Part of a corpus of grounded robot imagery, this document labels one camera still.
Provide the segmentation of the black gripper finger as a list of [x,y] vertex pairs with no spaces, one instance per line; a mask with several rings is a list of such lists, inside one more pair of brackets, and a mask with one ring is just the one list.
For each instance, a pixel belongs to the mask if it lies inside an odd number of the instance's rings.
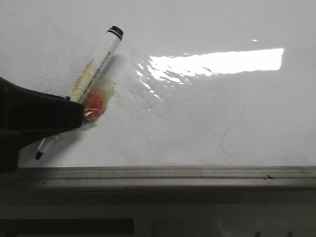
[[84,106],[0,80],[0,172],[15,172],[22,148],[81,127]]

